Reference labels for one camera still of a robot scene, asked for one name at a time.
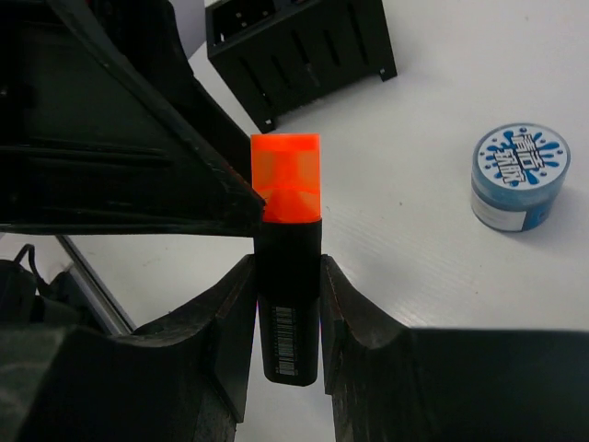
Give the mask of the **orange highlighter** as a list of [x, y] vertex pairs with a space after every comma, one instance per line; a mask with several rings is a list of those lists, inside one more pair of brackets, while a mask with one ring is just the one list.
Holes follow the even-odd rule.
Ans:
[[305, 387], [318, 376], [322, 215], [318, 134], [254, 134], [252, 185], [263, 198], [254, 238], [263, 370]]

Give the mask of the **blue slime jar left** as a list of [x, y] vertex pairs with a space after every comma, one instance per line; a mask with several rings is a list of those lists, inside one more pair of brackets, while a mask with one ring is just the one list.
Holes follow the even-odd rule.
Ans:
[[501, 232], [540, 226], [549, 217], [571, 159], [564, 138], [546, 126], [518, 122], [492, 129], [473, 151], [473, 214]]

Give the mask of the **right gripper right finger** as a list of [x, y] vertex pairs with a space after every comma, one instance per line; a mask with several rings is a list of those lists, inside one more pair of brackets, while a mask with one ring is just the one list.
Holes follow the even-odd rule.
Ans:
[[340, 441], [584, 441], [584, 331], [411, 328], [320, 264], [325, 390]]

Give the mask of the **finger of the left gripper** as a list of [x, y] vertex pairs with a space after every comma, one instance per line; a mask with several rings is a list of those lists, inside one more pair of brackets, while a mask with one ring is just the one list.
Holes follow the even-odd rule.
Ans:
[[249, 139], [169, 1], [1, 5], [1, 229], [252, 237]]

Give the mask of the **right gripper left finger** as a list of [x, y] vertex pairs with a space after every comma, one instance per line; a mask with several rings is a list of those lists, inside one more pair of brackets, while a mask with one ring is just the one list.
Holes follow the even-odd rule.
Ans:
[[244, 419], [254, 260], [130, 334], [8, 323], [5, 441], [231, 441]]

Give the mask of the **black slotted organizer box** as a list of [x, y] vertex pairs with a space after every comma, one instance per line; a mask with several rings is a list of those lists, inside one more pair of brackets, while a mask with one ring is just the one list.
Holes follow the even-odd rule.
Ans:
[[397, 67], [381, 0], [215, 1], [207, 56], [264, 134], [280, 117]]

